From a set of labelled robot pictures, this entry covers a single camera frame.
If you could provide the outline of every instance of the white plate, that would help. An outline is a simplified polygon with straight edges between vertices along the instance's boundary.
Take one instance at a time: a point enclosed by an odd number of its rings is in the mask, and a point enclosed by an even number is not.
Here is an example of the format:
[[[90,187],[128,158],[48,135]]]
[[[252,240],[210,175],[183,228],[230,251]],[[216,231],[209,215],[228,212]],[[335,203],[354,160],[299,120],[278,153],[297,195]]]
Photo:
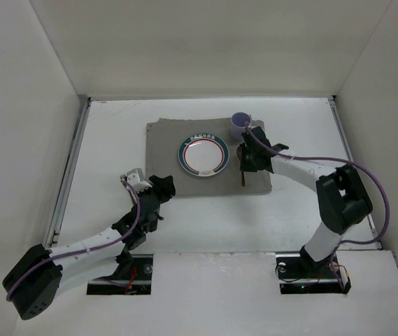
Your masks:
[[[195,176],[219,174],[229,159],[227,144],[209,133],[194,134],[184,140],[178,150],[178,161],[188,173]]]

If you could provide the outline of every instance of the mug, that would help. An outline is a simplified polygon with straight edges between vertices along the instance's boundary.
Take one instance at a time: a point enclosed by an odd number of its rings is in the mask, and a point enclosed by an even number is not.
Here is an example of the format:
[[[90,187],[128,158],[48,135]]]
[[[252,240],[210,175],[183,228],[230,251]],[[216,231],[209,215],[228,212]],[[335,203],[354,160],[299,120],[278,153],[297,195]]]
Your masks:
[[[242,133],[246,131],[246,123],[248,123],[249,126],[252,125],[252,116],[244,112],[238,112],[232,115],[231,122],[233,140],[238,142],[243,141]]]

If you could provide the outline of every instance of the gray cloth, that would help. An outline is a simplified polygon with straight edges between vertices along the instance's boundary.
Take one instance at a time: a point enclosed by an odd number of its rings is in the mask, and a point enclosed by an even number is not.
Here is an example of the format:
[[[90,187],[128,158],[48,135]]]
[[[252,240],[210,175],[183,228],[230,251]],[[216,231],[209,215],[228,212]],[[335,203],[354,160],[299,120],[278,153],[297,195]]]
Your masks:
[[[254,126],[264,127],[261,120]],[[220,137],[228,146],[229,162],[222,172],[210,177],[198,177],[186,172],[178,161],[178,150],[193,134],[210,133]],[[159,119],[147,125],[145,175],[172,175],[176,197],[265,195],[271,192],[269,172],[244,173],[246,186],[241,185],[241,172],[236,149],[239,142],[230,136],[230,119],[171,120]]]

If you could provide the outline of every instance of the purple cable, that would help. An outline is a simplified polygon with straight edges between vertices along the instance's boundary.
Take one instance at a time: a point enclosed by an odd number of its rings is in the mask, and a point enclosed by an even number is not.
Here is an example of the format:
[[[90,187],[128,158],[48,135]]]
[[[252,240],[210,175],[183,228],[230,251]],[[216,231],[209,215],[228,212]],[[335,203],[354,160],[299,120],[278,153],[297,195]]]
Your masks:
[[[379,232],[379,234],[368,241],[355,241],[355,240],[342,240],[340,241],[339,245],[336,246],[336,248],[332,251],[331,254],[331,262],[330,262],[330,267],[331,267],[331,271],[334,274],[334,276],[336,277],[337,281],[340,284],[340,287],[343,290],[343,284],[341,283],[341,280],[338,276],[338,274],[336,273],[335,269],[334,269],[334,256],[337,252],[337,249],[340,247],[340,245],[345,244],[345,243],[351,243],[351,244],[357,244],[357,245],[370,245],[372,243],[376,243],[378,242],[383,235],[385,234],[385,232],[388,229],[388,224],[390,223],[390,203],[388,202],[388,197],[387,194],[385,193],[385,189],[383,188],[381,182],[379,182],[379,180],[374,176],[374,174],[365,166],[362,166],[361,164],[355,163],[353,161],[350,160],[345,160],[345,159],[339,159],[337,157],[320,157],[320,156],[310,156],[310,157],[306,157],[306,156],[290,156],[290,155],[286,155],[286,154],[282,154],[280,152],[277,152],[276,150],[271,149],[270,147],[266,146],[264,143],[262,143],[251,131],[251,129],[248,126],[248,123],[246,123],[246,131],[252,136],[252,138],[263,148],[267,149],[270,153],[277,155],[277,156],[281,156],[282,158],[286,158],[286,159],[291,159],[291,160],[297,160],[297,161],[315,161],[315,160],[319,160],[319,161],[332,161],[332,162],[341,162],[341,163],[345,163],[348,165],[352,165],[360,170],[362,170],[366,175],[368,175],[368,177],[373,180],[373,182],[377,185],[379,192],[381,193],[381,196],[383,198],[383,203],[385,205],[385,220],[384,220],[384,224],[382,227],[382,230]]]
[[[128,231],[126,231],[126,233],[124,233],[118,239],[110,241],[109,243],[106,243],[106,244],[94,246],[94,247],[90,248],[89,251],[97,251],[97,250],[105,249],[105,248],[107,248],[109,246],[112,246],[112,245],[114,245],[116,243],[122,242],[126,237],[128,237],[132,233],[134,228],[138,225],[138,222],[139,222],[139,219],[140,219],[140,215],[141,215],[141,204],[140,204],[140,199],[138,198],[138,194],[137,194],[136,190],[134,189],[134,187],[132,187],[128,182],[126,182],[124,180],[121,180],[121,183],[124,185],[124,187],[127,187],[130,190],[130,192],[132,193],[132,195],[134,196],[134,199],[135,199],[135,202],[136,202],[136,217],[135,217],[135,221],[132,224],[132,226],[128,229]],[[82,250],[77,250],[77,251],[72,251],[72,252],[67,252],[67,253],[54,255],[53,257],[50,257],[50,258],[45,259],[45,260],[42,260],[39,263],[35,264],[33,267],[28,269],[13,284],[12,287],[10,287],[10,290],[8,291],[8,294],[6,296],[6,301],[10,301],[10,297],[15,292],[17,287],[23,282],[23,280],[25,280],[33,271],[37,270],[39,267],[41,267],[41,266],[43,266],[43,265],[45,265],[45,264],[47,264],[47,263],[49,263],[49,262],[51,262],[53,260],[58,260],[58,259],[66,258],[66,257],[76,256],[78,254],[84,254],[84,253],[87,253],[87,249],[86,248],[84,248]]]
[[[108,283],[110,285],[114,285],[114,286],[118,286],[118,287],[127,288],[127,286],[128,286],[127,283],[124,284],[124,283],[114,282],[114,281],[111,281],[111,280],[108,280],[108,279],[104,279],[104,278],[98,278],[98,279],[95,279],[95,280],[101,280],[101,281],[104,281],[104,282],[106,282],[106,283]]]

